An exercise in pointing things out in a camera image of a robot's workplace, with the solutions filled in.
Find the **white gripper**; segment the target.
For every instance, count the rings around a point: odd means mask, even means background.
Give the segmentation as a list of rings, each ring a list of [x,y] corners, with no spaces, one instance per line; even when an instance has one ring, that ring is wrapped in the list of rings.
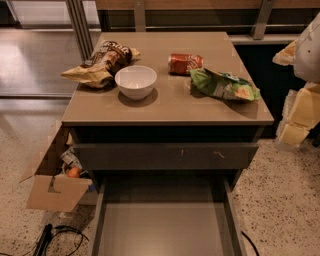
[[[307,82],[299,91],[290,89],[282,120],[276,131],[276,145],[282,150],[298,148],[320,122],[320,13],[301,33],[272,59],[275,64],[294,64],[296,77]]]

